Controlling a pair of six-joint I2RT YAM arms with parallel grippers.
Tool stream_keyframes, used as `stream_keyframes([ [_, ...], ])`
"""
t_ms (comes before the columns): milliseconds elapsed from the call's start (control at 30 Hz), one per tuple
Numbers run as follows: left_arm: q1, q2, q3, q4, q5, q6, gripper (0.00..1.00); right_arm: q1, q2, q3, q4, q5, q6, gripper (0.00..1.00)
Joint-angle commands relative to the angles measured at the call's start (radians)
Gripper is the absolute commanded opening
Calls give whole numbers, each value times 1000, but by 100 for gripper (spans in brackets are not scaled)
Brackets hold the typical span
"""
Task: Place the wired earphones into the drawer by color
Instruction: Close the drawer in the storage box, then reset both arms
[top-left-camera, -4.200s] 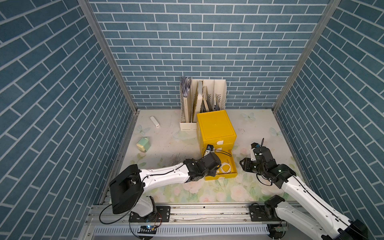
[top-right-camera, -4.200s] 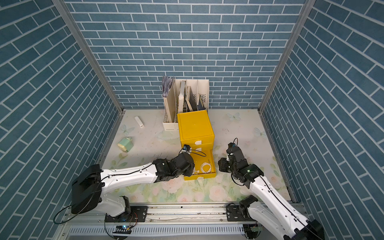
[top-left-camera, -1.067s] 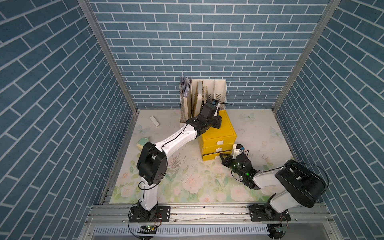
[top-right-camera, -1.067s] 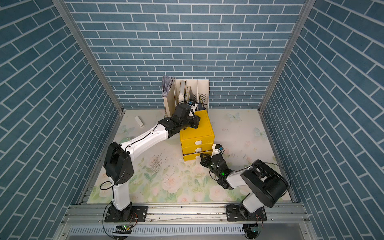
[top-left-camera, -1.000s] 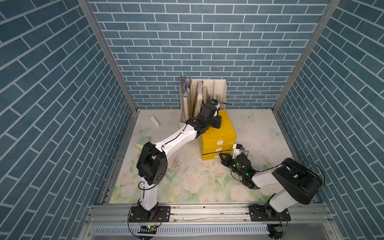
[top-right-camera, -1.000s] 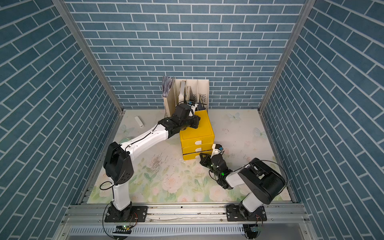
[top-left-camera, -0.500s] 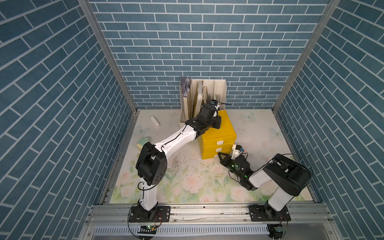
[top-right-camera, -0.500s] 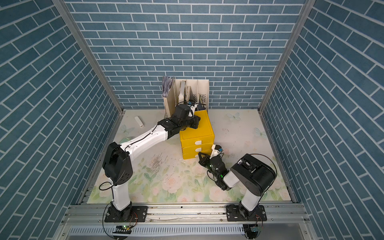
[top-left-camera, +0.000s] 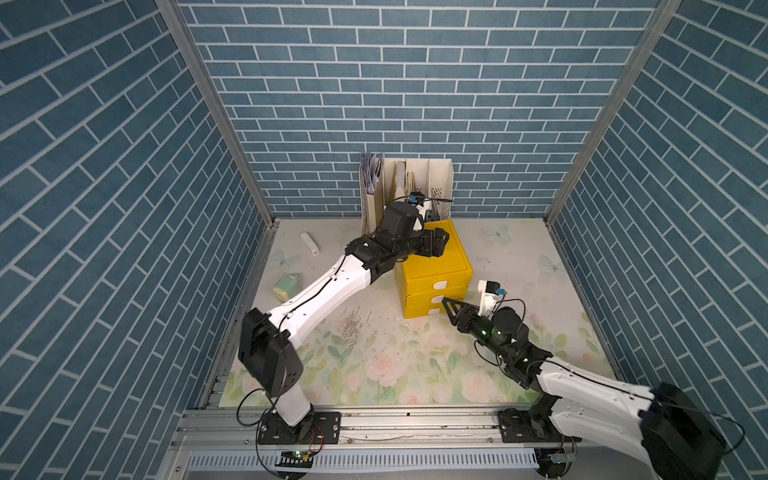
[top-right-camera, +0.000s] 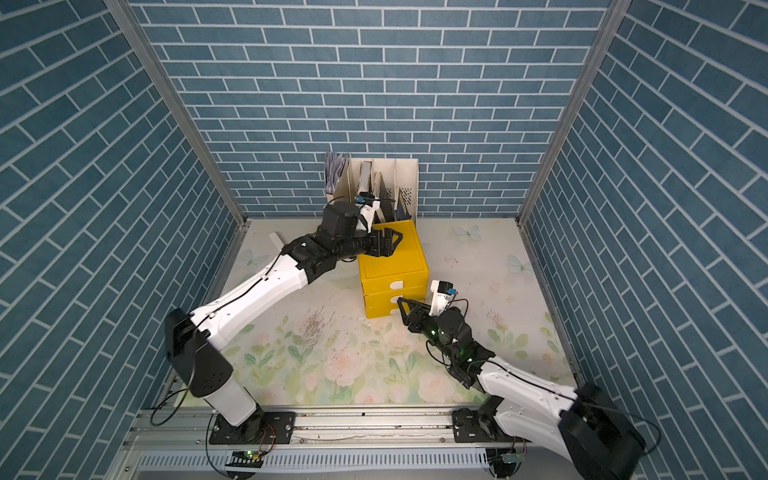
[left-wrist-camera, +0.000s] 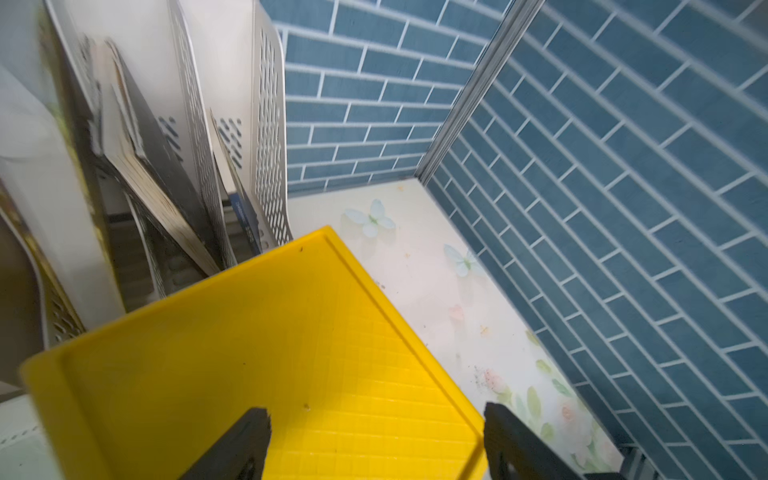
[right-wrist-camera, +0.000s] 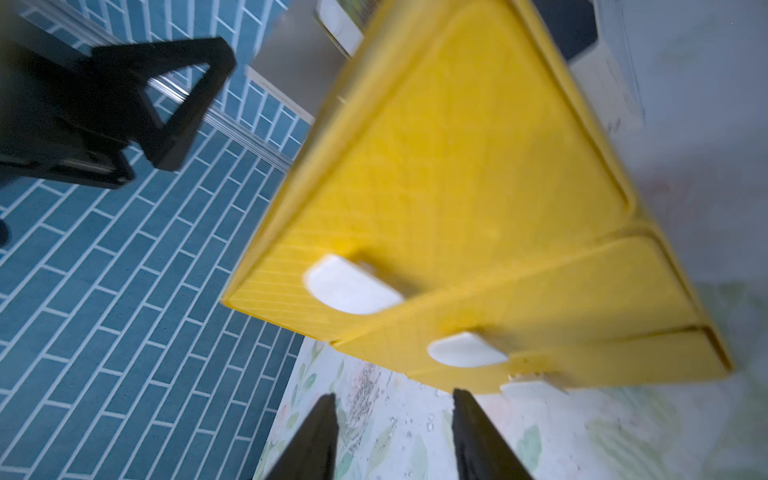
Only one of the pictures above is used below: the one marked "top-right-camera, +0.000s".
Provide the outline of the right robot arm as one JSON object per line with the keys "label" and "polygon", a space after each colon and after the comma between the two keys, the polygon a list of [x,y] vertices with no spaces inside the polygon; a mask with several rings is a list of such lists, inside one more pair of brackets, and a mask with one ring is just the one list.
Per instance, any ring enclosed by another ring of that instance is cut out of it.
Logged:
{"label": "right robot arm", "polygon": [[491,443],[490,471],[514,474],[516,443],[531,442],[570,461],[584,479],[629,479],[650,449],[634,416],[618,409],[597,385],[574,389],[545,381],[503,361],[474,339],[462,312],[399,299],[404,325],[441,354],[448,374],[487,398],[478,408],[452,412],[457,443]]}

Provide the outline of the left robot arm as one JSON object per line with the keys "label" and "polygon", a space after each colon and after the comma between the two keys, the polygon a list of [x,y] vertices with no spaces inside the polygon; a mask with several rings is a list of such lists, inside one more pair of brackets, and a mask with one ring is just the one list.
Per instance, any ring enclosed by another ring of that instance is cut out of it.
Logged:
{"label": "left robot arm", "polygon": [[283,245],[276,258],[241,285],[190,313],[176,308],[164,319],[166,356],[191,395],[232,426],[260,415],[254,397],[234,378],[223,349],[252,320],[291,293],[352,257],[391,257],[404,235],[373,224],[377,199],[332,202],[319,227]]}

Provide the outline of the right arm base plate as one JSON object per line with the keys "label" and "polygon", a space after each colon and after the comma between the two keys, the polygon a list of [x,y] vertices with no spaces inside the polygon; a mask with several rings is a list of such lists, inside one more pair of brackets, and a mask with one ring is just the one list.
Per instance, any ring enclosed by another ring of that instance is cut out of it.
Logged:
{"label": "right arm base plate", "polygon": [[452,432],[456,443],[505,443],[517,441],[504,433],[492,416],[481,408],[459,408],[451,413]]}

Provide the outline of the yellow drawer cabinet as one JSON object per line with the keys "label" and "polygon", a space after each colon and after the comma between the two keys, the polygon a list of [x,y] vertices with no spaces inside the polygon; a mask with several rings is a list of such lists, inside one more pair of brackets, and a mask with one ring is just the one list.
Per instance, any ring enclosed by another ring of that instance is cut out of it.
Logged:
{"label": "yellow drawer cabinet", "polygon": [[390,257],[359,257],[358,265],[368,319],[399,312],[400,297],[423,302],[426,298],[429,267],[413,220],[375,225],[391,228],[403,235]]}

